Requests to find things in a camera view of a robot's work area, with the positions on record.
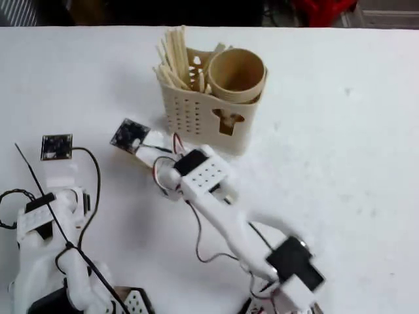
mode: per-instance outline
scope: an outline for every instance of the cable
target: cable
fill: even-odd
[[[185,203],[188,204],[189,207],[192,209],[192,212],[194,213],[194,215],[196,217],[196,221],[198,222],[198,238],[196,240],[195,253],[196,253],[196,257],[199,259],[199,261],[202,262],[202,263],[207,264],[207,263],[210,263],[210,262],[214,261],[216,258],[219,258],[220,256],[225,256],[225,257],[231,258],[232,260],[236,260],[236,261],[238,261],[240,263],[240,261],[239,261],[238,258],[236,258],[235,256],[232,256],[230,254],[227,254],[227,253],[217,253],[217,254],[213,255],[212,257],[210,257],[207,260],[204,260],[200,256],[200,253],[199,253],[199,244],[201,242],[201,235],[202,235],[202,224],[201,224],[201,220],[200,220],[200,218],[198,216],[198,213],[196,212],[196,209],[192,205],[192,203],[190,201],[185,201]],[[269,242],[263,237],[262,233],[252,223],[249,223],[249,224],[257,232],[257,234],[259,234],[259,236],[264,240],[264,242],[266,243],[266,245],[272,249],[272,247],[269,245]],[[254,291],[253,291],[253,288],[254,288],[254,285],[255,285],[255,276],[254,276],[254,274],[251,271],[249,271],[249,270],[245,270],[242,267],[242,265],[240,265],[240,267],[246,273],[250,274],[250,277],[251,277],[251,279],[250,279],[250,287],[249,287],[250,295],[252,295],[252,297],[254,297],[256,299],[259,299],[259,300],[271,300],[272,306],[274,307],[275,314],[279,314],[278,310],[276,309],[275,302],[273,301],[273,292],[270,294],[270,296],[259,296],[258,294],[254,293]],[[261,292],[262,291],[265,291],[267,288],[269,288],[273,284],[274,284],[273,282],[267,283],[265,285],[265,287],[261,289]]]
[[[195,209],[195,208],[194,208],[194,206],[190,203],[190,201],[185,201],[185,203],[186,203],[186,204],[188,204],[188,205],[189,205],[189,207],[191,207],[191,209],[192,209],[192,211],[193,211],[193,213],[194,213],[194,215],[195,215],[195,217],[196,217],[196,221],[198,222],[198,238],[196,239],[195,253],[196,253],[196,257],[199,259],[199,261],[200,261],[200,262],[202,262],[202,263],[207,264],[207,263],[212,262],[212,261],[213,261],[213,260],[215,260],[216,258],[219,258],[220,256],[229,257],[229,258],[231,258],[232,260],[237,260],[237,261],[239,261],[239,260],[238,260],[238,258],[236,258],[235,256],[232,256],[232,255],[230,255],[230,254],[227,254],[227,253],[217,253],[217,254],[213,255],[212,257],[210,257],[210,258],[209,258],[209,259],[207,259],[207,260],[204,260],[204,259],[200,256],[200,254],[199,254],[199,244],[200,244],[200,242],[201,242],[201,235],[202,235],[202,225],[201,225],[201,220],[200,220],[200,218],[199,218],[199,216],[198,216],[198,213],[196,212],[196,209]]]
[[[84,148],[84,147],[73,147],[73,150],[83,150],[83,151],[87,152],[89,154],[89,156],[91,157],[91,159],[93,160],[94,165],[96,167],[96,172],[98,174],[98,187],[97,187],[97,190],[96,190],[96,203],[94,205],[93,213],[90,215],[90,218],[87,220],[87,223],[84,225],[83,229],[81,230],[79,240],[77,242],[77,247],[79,249],[81,249],[84,233],[86,232],[86,230],[89,227],[90,223],[92,222],[93,218],[98,213],[99,200],[100,200],[100,189],[101,189],[101,173],[100,173],[100,167],[99,167],[98,160],[96,159],[96,157],[93,155],[93,153],[90,150],[88,150],[87,148]]]
[[[54,260],[54,263],[55,263],[55,266],[57,267],[57,269],[60,271],[60,273],[62,273],[63,275],[67,275],[66,273],[65,273],[65,271],[64,270],[62,270],[61,269],[61,267],[58,265],[58,260],[60,259],[60,257],[61,256],[63,256],[64,255],[64,253],[65,252],[67,252],[68,250],[69,250],[70,248],[65,248],[64,250],[62,250],[60,253],[58,253],[58,255],[57,256],[55,256],[55,260]]]
[[[158,180],[158,175],[157,175],[157,162],[159,160],[162,160],[162,159],[171,160],[174,163],[176,163],[176,160],[174,160],[173,158],[168,157],[168,156],[160,156],[160,157],[156,158],[155,162],[153,163],[153,167],[151,168],[151,171],[152,171],[152,174],[153,174],[153,180],[155,181],[155,183],[157,184],[157,186],[163,191],[163,193],[165,195],[168,195],[167,190],[170,190],[170,189],[169,188],[166,188],[165,186],[163,186],[160,183],[160,181]]]
[[[251,228],[257,233],[257,235],[259,237],[261,237],[262,241],[264,242],[264,244],[266,244],[266,246],[273,251],[274,248],[269,244],[268,240],[266,240],[266,238],[263,236],[263,234],[259,231],[258,228],[256,228],[256,226],[254,224],[252,224],[251,222],[249,222],[249,225],[251,226]]]
[[[29,198],[31,201],[35,200],[35,196],[33,196],[33,194],[31,192],[28,192],[27,190],[23,190],[21,188],[15,188],[14,190],[9,190],[9,191],[6,191],[3,194],[1,194],[0,195],[0,203],[1,203],[1,201],[3,201],[3,198],[5,196],[13,194],[13,193],[22,193],[24,196]],[[5,224],[3,221],[1,221],[1,219],[0,219],[0,228],[4,228],[4,229],[8,229],[8,230],[14,230],[17,227],[18,227],[17,222],[13,222],[13,224],[11,226],[9,226],[8,224]]]
[[[22,158],[24,159],[25,163],[26,163],[26,164],[27,164],[27,166],[29,167],[29,171],[31,172],[31,175],[32,175],[32,177],[33,177],[33,180],[35,181],[35,183],[36,183],[36,185],[37,185],[37,187],[38,187],[38,189],[39,189],[39,192],[40,192],[40,193],[41,193],[41,195],[44,197],[44,196],[45,196],[44,191],[43,191],[43,189],[41,188],[41,185],[39,184],[38,178],[37,178],[37,176],[35,175],[35,172],[33,172],[33,169],[32,169],[32,167],[31,167],[31,165],[30,165],[30,164],[29,164],[29,162],[26,160],[26,157],[24,156],[24,154],[23,154],[23,153],[22,153],[22,151],[20,150],[19,146],[18,146],[16,143],[15,143],[14,145],[16,146],[16,148],[18,149],[18,151],[19,151],[20,155],[22,156]],[[51,213],[51,215],[52,215],[52,218],[53,218],[53,219],[54,219],[54,221],[57,223],[58,229],[60,230],[60,233],[62,234],[63,238],[65,239],[65,242],[66,242],[66,243],[70,243],[70,241],[68,240],[67,236],[65,235],[65,233],[64,233],[64,231],[63,231],[63,228],[61,227],[61,224],[58,222],[57,216],[55,215],[54,211],[52,210],[51,205],[50,205],[49,203],[47,203],[47,206],[48,206],[48,209],[49,209],[49,211],[50,211],[50,213]]]
[[[182,140],[177,133],[173,133],[173,152],[177,154],[176,144],[179,143],[183,152],[186,152],[185,147],[183,146]]]
[[[29,171],[31,172],[31,175],[33,177],[33,180],[35,181],[36,185],[38,186],[39,192],[41,193],[42,196],[45,196],[44,191],[41,187],[41,185],[39,184],[38,178],[35,174],[35,172],[33,172],[33,169],[31,167],[31,165],[29,164],[29,162],[26,160],[25,156],[23,155],[22,151],[20,150],[19,146],[15,143],[14,144],[16,146],[16,148],[18,149],[20,155],[22,156],[22,158],[24,159],[25,163],[27,164],[27,166],[29,167]],[[85,150],[87,151],[87,153],[89,153],[89,155],[91,155],[92,158],[94,158],[93,154],[87,150],[86,148],[81,148],[81,147],[75,147],[73,149],[81,149],[81,150]],[[99,165],[97,165],[97,170],[98,170],[98,183],[100,183],[100,171],[99,171]],[[100,194],[100,184],[98,184],[98,194]],[[96,204],[99,203],[99,195],[98,195],[98,199],[96,200]],[[76,247],[72,242],[70,242],[67,238],[67,236],[65,235],[60,222],[58,221],[54,211],[51,208],[51,205],[49,203],[47,203],[48,209],[52,215],[52,218],[54,219],[55,223],[57,224],[58,229],[60,229],[60,232],[65,240],[65,250],[62,251],[60,254],[61,256],[68,251],[69,249],[76,249],[77,252],[79,252],[79,254],[81,255],[81,257],[83,258],[83,260],[90,266],[90,268],[92,269],[92,271],[95,273],[95,275],[98,277],[98,279],[102,282],[102,284],[106,287],[106,289],[111,293],[111,295],[113,296],[113,298],[121,305],[122,309],[125,311],[126,314],[129,314],[130,311],[128,310],[128,308],[126,307],[126,305],[124,304],[124,302],[120,299],[119,295],[117,294],[117,292],[114,290],[114,288],[106,281],[105,277],[100,273],[99,269],[94,265],[94,263],[92,262],[91,259],[89,259],[89,257],[87,257],[87,255],[85,255],[85,253],[81,250],[81,248]]]
[[[280,312],[276,308],[275,299],[274,299],[273,295],[271,295],[271,297],[270,297],[270,303],[272,304],[272,307],[274,308],[274,313],[275,314],[280,314]]]
[[[172,153],[172,151],[170,149],[164,148],[164,147],[159,147],[159,146],[154,146],[154,145],[147,145],[147,144],[141,144],[141,147],[149,147],[149,148],[155,148],[158,150],[161,150],[162,152],[169,152],[170,154]]]

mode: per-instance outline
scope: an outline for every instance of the wooden cup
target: wooden cup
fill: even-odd
[[[220,52],[209,64],[208,82],[218,98],[249,103],[264,87],[266,68],[256,54],[239,48]]]

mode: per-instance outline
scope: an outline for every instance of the white tabletop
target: white tabletop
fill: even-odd
[[[162,198],[147,170],[109,145],[123,118],[162,127],[151,67],[164,30],[0,29],[0,191],[36,192],[13,142],[42,177],[42,135],[73,133],[74,145],[96,154],[103,176],[86,252],[109,265],[116,284],[145,288],[158,314],[232,314],[248,295],[248,276],[230,260],[199,263],[191,210]],[[211,50],[219,41],[251,49],[270,71],[252,142],[232,161],[240,204],[275,211],[303,234],[327,278],[326,313],[414,311],[419,32],[187,30],[193,48]],[[81,152],[74,159],[79,183],[94,195],[91,161]],[[19,206],[22,198],[5,199],[1,217],[12,221]],[[256,238],[254,245],[263,250]],[[226,249],[204,222],[202,254]],[[2,313],[17,260],[15,233],[0,230]]]

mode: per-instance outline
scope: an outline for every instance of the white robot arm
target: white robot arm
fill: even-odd
[[[234,206],[238,192],[232,183],[232,170],[209,146],[192,150],[175,162],[162,163],[157,175],[168,196],[183,198],[200,211],[252,274],[276,282],[270,291],[280,286],[281,295],[293,310],[307,309],[315,303],[324,278],[312,265],[314,260],[306,244],[278,216]],[[281,232],[282,243],[269,256],[252,250],[248,240],[250,222]]]
[[[315,260],[305,243],[277,215],[244,211],[234,205],[238,191],[232,182],[232,170],[209,146],[189,153],[183,149],[187,153],[184,156],[177,153],[177,142],[183,148],[175,134],[171,152],[161,133],[129,119],[124,120],[111,140],[112,145],[135,155],[145,165],[153,165],[153,177],[164,195],[173,201],[182,198],[200,211],[252,275],[274,282],[262,297],[269,298],[280,286],[282,298],[291,304],[289,311],[309,308],[316,301],[324,278],[313,266]],[[261,256],[252,249],[248,236],[250,222],[280,231],[281,244],[269,256]]]
[[[17,240],[20,247],[20,271],[13,284],[13,313],[105,313],[112,309],[111,295],[89,274],[85,261],[76,250],[65,249],[65,241],[48,210],[53,208],[68,240],[79,238],[88,197],[78,187],[49,193],[19,210]],[[107,266],[95,263],[109,282]]]

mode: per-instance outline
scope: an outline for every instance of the white robot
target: white robot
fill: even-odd
[[[257,276],[271,283],[270,288],[254,294],[254,298],[274,304],[272,299],[277,297],[287,312],[307,313],[306,309],[311,309],[314,314],[322,313],[316,298],[325,279],[314,266],[316,261],[306,243],[278,215],[234,206],[238,191],[234,188],[233,171],[212,148],[202,145],[187,152],[175,134],[172,153],[153,150],[167,147],[162,136],[128,119],[111,144],[152,167],[153,178],[167,198],[182,199],[199,211],[225,238],[252,279]],[[248,241],[248,225],[252,222],[280,231],[281,244],[269,256],[258,255],[252,249]]]
[[[109,268],[91,261],[81,250],[81,233],[94,211],[86,191],[73,185],[77,166],[68,160],[72,147],[63,148],[62,137],[71,135],[51,135],[52,149],[43,144],[43,159],[54,160],[44,164],[46,185],[52,191],[48,194],[22,154],[42,196],[18,212],[20,267],[9,286],[12,314],[153,314],[143,289],[113,287]]]
[[[129,122],[131,133],[132,123],[135,122]],[[257,276],[270,283],[265,291],[253,294],[256,300],[269,300],[274,304],[270,309],[264,305],[265,311],[277,314],[274,299],[280,297],[287,303],[288,311],[312,308],[313,314],[321,314],[319,307],[313,305],[324,278],[314,267],[312,254],[297,234],[276,215],[235,207],[238,192],[232,184],[232,170],[209,146],[189,152],[183,149],[177,154],[176,144],[171,152],[164,148],[167,145],[161,136],[153,135],[150,129],[144,130],[143,127],[141,137],[128,136],[122,147],[118,145],[121,137],[115,140],[117,134],[111,143],[153,165],[153,177],[164,195],[172,200],[183,199],[202,213],[225,238],[235,255],[233,258],[240,261],[252,279]],[[50,150],[43,145],[46,157],[52,154],[54,159],[59,155],[57,151],[62,150],[62,142],[61,146],[54,143]],[[69,154],[68,149],[71,151],[71,145],[66,149],[65,156]],[[53,192],[45,195],[40,188],[42,197],[19,210],[20,272],[10,286],[13,313],[154,313],[147,298],[138,290],[129,293],[125,305],[134,300],[140,304],[129,309],[117,304],[112,289],[103,284],[105,279],[113,286],[107,266],[91,262],[75,247],[90,216],[90,198],[83,189],[74,186],[68,173],[60,175],[66,168],[71,169],[71,166],[59,161],[48,164],[47,186]],[[247,240],[250,222],[260,222],[281,232],[281,244],[268,256],[252,250]],[[92,271],[94,268],[102,279]]]

